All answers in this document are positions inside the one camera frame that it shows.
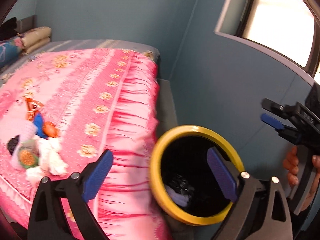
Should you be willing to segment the person's right hand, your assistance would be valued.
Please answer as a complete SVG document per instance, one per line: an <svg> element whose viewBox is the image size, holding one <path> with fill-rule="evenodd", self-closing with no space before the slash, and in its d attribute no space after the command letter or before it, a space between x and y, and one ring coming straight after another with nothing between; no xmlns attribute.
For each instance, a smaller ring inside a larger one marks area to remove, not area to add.
<svg viewBox="0 0 320 240"><path fill-rule="evenodd" d="M289 209L295 215L312 203L319 185L319 148L295 146L287 153L283 167L291 186Z"/></svg>

